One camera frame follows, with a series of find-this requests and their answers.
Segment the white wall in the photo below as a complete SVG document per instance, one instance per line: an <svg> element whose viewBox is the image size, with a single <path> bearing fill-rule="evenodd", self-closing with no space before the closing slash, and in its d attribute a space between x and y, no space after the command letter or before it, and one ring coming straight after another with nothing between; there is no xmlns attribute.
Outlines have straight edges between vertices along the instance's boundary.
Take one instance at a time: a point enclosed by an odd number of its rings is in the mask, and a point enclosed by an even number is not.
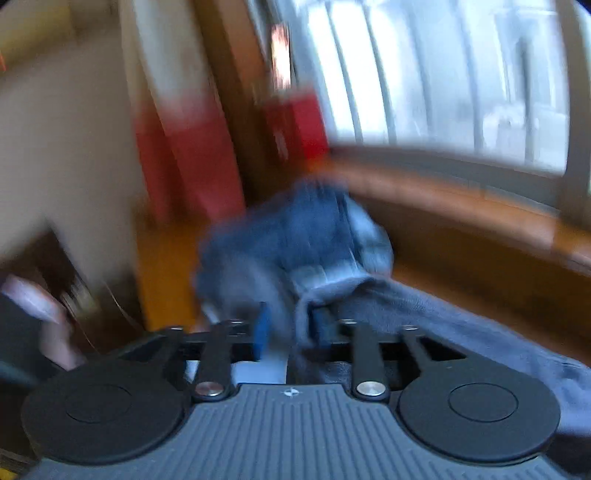
<svg viewBox="0 0 591 480"><path fill-rule="evenodd" d="M117 26L0 76L0 255L47 218L98 281L133 263L144 194Z"/></svg>

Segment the ribbed gray surface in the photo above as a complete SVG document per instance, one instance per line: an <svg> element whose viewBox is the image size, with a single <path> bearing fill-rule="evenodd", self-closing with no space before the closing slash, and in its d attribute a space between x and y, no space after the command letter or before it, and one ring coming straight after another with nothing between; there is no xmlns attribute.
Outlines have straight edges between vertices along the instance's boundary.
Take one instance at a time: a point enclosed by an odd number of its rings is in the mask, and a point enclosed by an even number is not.
<svg viewBox="0 0 591 480"><path fill-rule="evenodd" d="M542 458L514 466L456 464L408 438L381 404L340 385L243 385L219 404L196 407L181 432L142 458L82 467L43 460L26 480L550 480L566 478Z"/></svg>

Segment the window sill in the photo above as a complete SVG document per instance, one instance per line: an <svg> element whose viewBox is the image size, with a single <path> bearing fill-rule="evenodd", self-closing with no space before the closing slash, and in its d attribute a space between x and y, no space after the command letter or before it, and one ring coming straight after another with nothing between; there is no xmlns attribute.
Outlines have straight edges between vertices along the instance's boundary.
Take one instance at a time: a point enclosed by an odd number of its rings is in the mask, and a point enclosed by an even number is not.
<svg viewBox="0 0 591 480"><path fill-rule="evenodd" d="M334 157L311 172L344 182L355 196L430 213L591 277L591 232L564 223L556 214L481 189Z"/></svg>

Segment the window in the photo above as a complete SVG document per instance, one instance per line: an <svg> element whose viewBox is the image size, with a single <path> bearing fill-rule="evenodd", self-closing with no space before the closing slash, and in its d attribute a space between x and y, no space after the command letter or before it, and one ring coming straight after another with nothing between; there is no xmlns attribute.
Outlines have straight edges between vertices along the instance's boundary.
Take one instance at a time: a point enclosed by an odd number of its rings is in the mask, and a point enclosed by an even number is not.
<svg viewBox="0 0 591 480"><path fill-rule="evenodd" d="M591 16L581 5L267 1L341 155L476 182L591 225L591 86L578 67L585 51L591 59Z"/></svg>

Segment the round black pad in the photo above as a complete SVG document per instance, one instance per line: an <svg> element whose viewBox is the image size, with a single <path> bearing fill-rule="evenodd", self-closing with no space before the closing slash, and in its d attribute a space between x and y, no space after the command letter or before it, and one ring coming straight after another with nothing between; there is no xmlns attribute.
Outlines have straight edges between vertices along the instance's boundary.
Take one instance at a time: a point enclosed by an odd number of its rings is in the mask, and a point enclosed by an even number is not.
<svg viewBox="0 0 591 480"><path fill-rule="evenodd" d="M560 421L548 387L486 359L427 370L402 392L398 412L428 447L468 462L511 462L537 453Z"/></svg>
<svg viewBox="0 0 591 480"><path fill-rule="evenodd" d="M26 399L22 423L39 455L104 465L156 447L183 413L180 392L149 365L110 359L43 384Z"/></svg>
<svg viewBox="0 0 591 480"><path fill-rule="evenodd" d="M473 421L500 421L517 409L517 399L509 390L490 383L457 387L449 395L449 406L458 415Z"/></svg>

